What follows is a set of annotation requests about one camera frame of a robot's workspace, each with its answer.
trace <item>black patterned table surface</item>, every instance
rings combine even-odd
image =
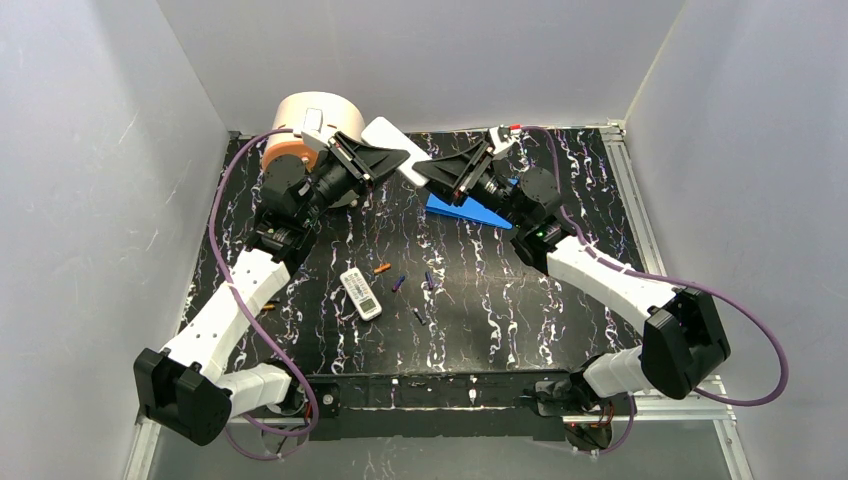
[[[566,208],[602,250],[641,268],[600,132],[553,133]],[[437,157],[467,148],[478,135],[410,138]],[[245,142],[230,142],[225,165]],[[255,209],[260,151],[254,149],[234,172],[218,215],[219,244],[231,265]],[[507,162],[516,174],[531,165],[552,169],[539,132],[513,147]],[[427,196],[396,174],[355,208],[333,210],[322,219],[317,244],[279,293],[277,310],[258,317],[304,373],[569,369],[596,353],[639,342],[629,324],[591,297],[524,266],[505,239],[507,231],[429,214]],[[391,263],[391,270],[372,275],[383,263]],[[339,281],[351,267],[360,268],[383,307],[371,322],[359,319]],[[432,292],[424,288],[425,271],[437,285]],[[406,282],[392,293],[400,275]],[[222,281],[204,239],[187,321]],[[418,322],[413,307],[428,325]],[[229,371],[250,368],[270,355],[250,329],[237,344]]]

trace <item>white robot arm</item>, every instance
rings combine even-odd
[[[629,265],[590,252],[557,217],[562,199],[548,171],[531,168],[515,185],[497,175],[493,162],[519,131],[518,125],[489,129],[469,150],[435,160],[383,118],[369,124],[362,139],[409,151],[398,170],[449,205],[471,197],[509,220],[511,243],[525,264],[585,291],[642,333],[642,346],[593,357],[567,381],[537,385],[540,402],[586,410],[601,398],[652,388],[684,398],[730,355],[712,297],[625,275]]]

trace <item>white wall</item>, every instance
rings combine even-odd
[[[848,5],[689,2],[627,125],[672,273],[721,287],[787,348],[786,394],[737,409],[757,478],[846,478]],[[727,314],[729,393],[777,379]]]
[[[230,130],[291,93],[408,131],[621,118],[683,0],[159,0]]]
[[[226,131],[155,0],[4,0],[0,132],[0,478],[121,478]]]

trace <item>purple cable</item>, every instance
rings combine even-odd
[[[218,246],[215,235],[215,220],[218,217],[218,208],[221,206],[221,197],[224,193],[224,188],[227,186],[227,182],[230,180],[230,175],[233,173],[235,166],[238,164],[239,160],[244,157],[244,155],[253,148],[254,145],[259,143],[261,140],[270,137],[271,135],[276,135],[278,133],[291,133],[291,128],[280,128],[277,130],[271,130],[268,133],[263,133],[262,135],[253,137],[244,144],[243,147],[236,153],[233,157],[233,160],[227,166],[227,169],[224,170],[224,174],[221,176],[221,183],[218,184],[218,190],[215,192],[215,200],[212,202],[212,213],[209,214],[209,243],[212,245],[212,254],[215,256],[215,261],[218,263],[218,269],[224,275],[224,279],[227,283],[230,284],[230,291],[233,294],[233,298],[239,306],[239,310],[244,314],[247,321],[250,322],[250,325],[256,330],[256,333],[271,347],[271,350],[280,357],[280,360],[289,368],[291,373],[297,379],[298,382],[303,386],[303,389],[306,391],[306,396],[309,398],[309,403],[312,405],[312,420],[309,422],[309,425],[303,430],[298,430],[297,432],[289,432],[287,430],[280,430],[278,428],[269,427],[267,425],[262,425],[254,418],[249,415],[242,415],[248,422],[253,425],[259,426],[262,430],[268,433],[273,433],[275,435],[283,435],[285,437],[299,437],[301,435],[306,435],[311,432],[316,425],[318,425],[318,399],[315,398],[315,392],[312,391],[312,386],[309,385],[309,382],[306,380],[306,377],[303,375],[303,372],[297,368],[297,365],[286,355],[286,352],[277,345],[277,342],[268,335],[268,332],[262,328],[262,325],[259,325],[259,322],[256,321],[256,317],[250,313],[250,309],[247,308],[247,305],[244,303],[244,299],[241,298],[241,294],[238,289],[233,287],[233,276],[230,275],[230,268],[227,266],[227,262],[224,261],[224,256],[221,254],[221,248]]]
[[[547,137],[548,148],[551,151],[551,157],[553,158],[554,162],[554,177],[556,177],[557,191],[560,191],[559,160],[557,159],[556,144],[554,143],[553,135],[551,135],[551,132],[549,132],[544,127],[524,126],[522,127],[522,130],[538,130],[543,132]],[[597,260],[598,263],[600,263],[601,265],[611,268],[615,271],[621,271],[621,265],[613,263],[605,258],[601,258],[595,253],[594,247],[591,246],[589,241],[586,240],[586,237],[583,235],[583,230],[580,228],[580,225],[578,225],[577,222],[575,222],[571,218],[568,212],[566,212],[564,206],[560,206],[560,212],[562,212],[562,216],[565,218],[565,221],[567,221],[571,225],[571,227],[574,228],[574,231],[577,233],[577,238],[578,240],[580,240],[580,243],[586,246],[586,253],[588,253],[592,258]],[[775,353],[777,353],[777,361],[780,364],[780,378],[777,381],[777,386],[774,387],[774,390],[772,390],[771,393],[769,393],[768,395],[754,400],[736,400],[733,398],[721,397],[719,395],[707,392],[700,388],[695,388],[695,392],[706,398],[709,398],[710,400],[715,400],[716,402],[723,403],[726,405],[733,405],[736,407],[757,407],[774,401],[783,393],[784,390],[786,390],[786,384],[789,382],[789,361],[786,359],[786,352],[783,350],[783,346],[780,345],[780,342],[777,340],[777,337],[775,336],[774,332],[772,332],[772,330],[768,328],[768,326],[766,326],[766,324],[763,323],[763,321],[760,320],[760,318],[757,317],[748,308],[743,305],[740,305],[738,302],[729,298],[722,292],[714,290],[710,287],[706,287],[704,285],[700,285],[695,282],[690,282],[688,280],[681,280],[679,278],[666,277],[663,275],[655,275],[652,273],[638,272],[632,269],[627,270],[624,273],[631,277],[670,283],[681,287],[695,288],[709,295],[712,295],[713,297],[720,298],[725,303],[739,311],[742,315],[748,317],[748,319],[751,320],[751,322],[753,322],[754,325],[756,325],[761,332],[763,332],[766,338],[768,338],[769,342],[771,342],[772,347],[774,347],[774,351]]]
[[[291,455],[291,454],[297,452],[298,450],[300,450],[301,448],[303,448],[304,445],[306,445],[306,441],[304,441],[303,443],[294,447],[293,449],[289,450],[286,453],[281,453],[279,455],[259,455],[259,454],[253,453],[253,452],[248,452],[241,445],[236,443],[236,440],[233,438],[232,434],[230,433],[229,428],[224,429],[224,436],[227,438],[227,442],[229,442],[230,446],[233,447],[233,450],[239,452],[240,454],[244,455],[245,457],[247,457],[251,460],[259,460],[260,462],[270,462],[270,461],[273,461],[273,460],[280,460],[282,458],[286,458],[289,455]]]
[[[630,402],[630,417],[628,417],[627,419],[627,427],[625,427],[624,433],[621,434],[621,438],[619,438],[618,441],[615,442],[613,445],[610,445],[609,447],[600,450],[598,452],[598,455],[606,455],[608,453],[612,453],[613,451],[618,449],[618,447],[622,446],[624,444],[624,441],[627,440],[627,437],[630,436],[630,430],[633,430],[633,421],[636,419],[636,401],[633,400],[633,395],[630,394],[627,395],[627,401]]]

